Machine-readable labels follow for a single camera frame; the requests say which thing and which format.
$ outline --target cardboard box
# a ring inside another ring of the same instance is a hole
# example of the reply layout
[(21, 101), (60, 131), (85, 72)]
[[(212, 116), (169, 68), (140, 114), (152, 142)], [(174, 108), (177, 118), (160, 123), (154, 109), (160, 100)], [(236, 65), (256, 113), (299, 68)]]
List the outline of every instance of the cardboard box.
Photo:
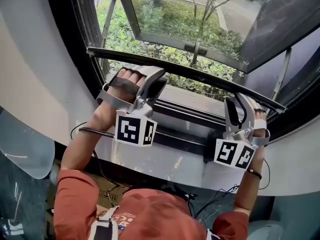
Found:
[[(109, 201), (107, 191), (113, 188), (115, 185), (104, 177), (100, 177), (100, 176), (86, 173), (86, 172), (85, 174), (93, 178), (99, 187), (99, 198), (98, 198), (97, 204), (104, 208), (111, 208), (112, 205)], [(128, 188), (130, 187), (129, 185), (123, 185), (123, 184), (122, 186), (123, 187), (118, 187), (109, 193), (110, 200), (112, 201), (114, 206), (117, 206), (120, 203), (122, 196), (124, 195), (124, 192), (128, 190)]]
[[(60, 165), (61, 162), (55, 159), (54, 163), (57, 165)], [(97, 204), (104, 208), (111, 208), (112, 205), (109, 201), (107, 191), (113, 188), (115, 185), (104, 177), (101, 177), (95, 174), (90, 174), (84, 171), (83, 173), (93, 178), (99, 187), (99, 198), (98, 198)], [(109, 193), (110, 200), (112, 201), (114, 206), (117, 206), (120, 203), (124, 192), (128, 190), (129, 187), (131, 187), (130, 185), (127, 185), (127, 184), (121, 184), (121, 185), (123, 187), (118, 187)], [(57, 192), (57, 187), (50, 184), (48, 196), (47, 196), (47, 209), (54, 207), (56, 192)]]

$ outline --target road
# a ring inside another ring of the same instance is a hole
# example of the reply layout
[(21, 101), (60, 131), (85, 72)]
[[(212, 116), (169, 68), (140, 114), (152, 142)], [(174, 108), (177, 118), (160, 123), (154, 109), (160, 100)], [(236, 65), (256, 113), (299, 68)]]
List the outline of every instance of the road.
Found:
[[(225, 0), (216, 0), (220, 4)], [(195, 0), (205, 5), (207, 0)], [(218, 8), (219, 25), (225, 30), (234, 31), (245, 38), (255, 22), (261, 5), (248, 0), (230, 0)]]

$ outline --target orange shirt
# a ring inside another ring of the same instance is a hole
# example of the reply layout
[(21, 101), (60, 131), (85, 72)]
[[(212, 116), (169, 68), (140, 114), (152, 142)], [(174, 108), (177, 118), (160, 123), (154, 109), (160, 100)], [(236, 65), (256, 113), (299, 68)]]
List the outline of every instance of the orange shirt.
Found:
[[(96, 219), (99, 188), (77, 170), (59, 172), (54, 202), (57, 240), (87, 240)], [(119, 240), (206, 240), (206, 228), (190, 216), (188, 204), (175, 195), (147, 188), (126, 192), (112, 219), (124, 230)], [(246, 240), (249, 218), (242, 212), (226, 212), (214, 222), (212, 231), (222, 240)]]

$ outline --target person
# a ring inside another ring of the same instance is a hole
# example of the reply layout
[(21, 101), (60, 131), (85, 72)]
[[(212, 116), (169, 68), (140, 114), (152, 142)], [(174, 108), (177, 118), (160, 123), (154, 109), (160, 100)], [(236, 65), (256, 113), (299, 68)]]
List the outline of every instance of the person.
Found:
[[(118, 77), (129, 79), (139, 87), (145, 80), (139, 73), (124, 68)], [(121, 87), (111, 86), (107, 92), (127, 102), (134, 100)], [(255, 117), (266, 120), (266, 114), (260, 110), (255, 112)], [(107, 131), (115, 121), (116, 109), (103, 102), (85, 126)], [(256, 137), (263, 138), (264, 134), (264, 129), (254, 130)], [(99, 188), (81, 170), (89, 162), (100, 137), (79, 131), (63, 154), (54, 203), (54, 228), (58, 240), (87, 240), (90, 237), (91, 226), (96, 221)], [(260, 174), (264, 157), (264, 147), (259, 147), (249, 168)], [(244, 173), (235, 195), (234, 210), (217, 217), (212, 227), (212, 239), (247, 239), (249, 215), (257, 198), (259, 183), (257, 175)], [(162, 190), (135, 188), (127, 191), (111, 218), (123, 226), (118, 230), (120, 240), (207, 239), (207, 229), (191, 217), (187, 202)]]

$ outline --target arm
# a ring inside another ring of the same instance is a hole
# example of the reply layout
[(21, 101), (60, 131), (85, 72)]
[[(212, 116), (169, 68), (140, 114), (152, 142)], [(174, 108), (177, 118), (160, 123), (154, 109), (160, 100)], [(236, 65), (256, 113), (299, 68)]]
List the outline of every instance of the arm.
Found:
[[(141, 86), (144, 77), (122, 69), (117, 77), (129, 79)], [(119, 87), (110, 87), (108, 93), (127, 102), (134, 97)], [(103, 102), (94, 112), (86, 127), (107, 131), (116, 122), (116, 109)], [(54, 228), (56, 239), (86, 240), (96, 219), (99, 188), (96, 182), (81, 172), (89, 162), (100, 135), (80, 131), (66, 148), (58, 176), (54, 201)]]
[[(131, 70), (121, 69), (117, 75), (118, 78), (129, 79), (137, 86), (141, 86), (145, 80), (144, 76), (133, 73)], [(132, 102), (134, 97), (119, 87), (111, 86), (109, 94), (118, 97), (121, 100)], [(116, 109), (106, 102), (95, 110), (92, 118), (85, 124), (85, 127), (96, 130), (107, 131), (116, 122)], [(80, 131), (66, 148), (62, 161), (61, 170), (83, 170), (88, 164), (91, 155), (97, 145), (100, 135), (91, 132)]]
[[(266, 114), (258, 111), (255, 113), (255, 118), (266, 120)], [(260, 138), (264, 138), (265, 134), (264, 129), (256, 129), (253, 133), (254, 136)], [(253, 156), (249, 168), (261, 174), (264, 159), (265, 148), (259, 147)], [(248, 216), (250, 215), (257, 199), (259, 184), (260, 179), (256, 175), (247, 171), (244, 173), (238, 191), (235, 195), (234, 210), (236, 212), (242, 212)]]

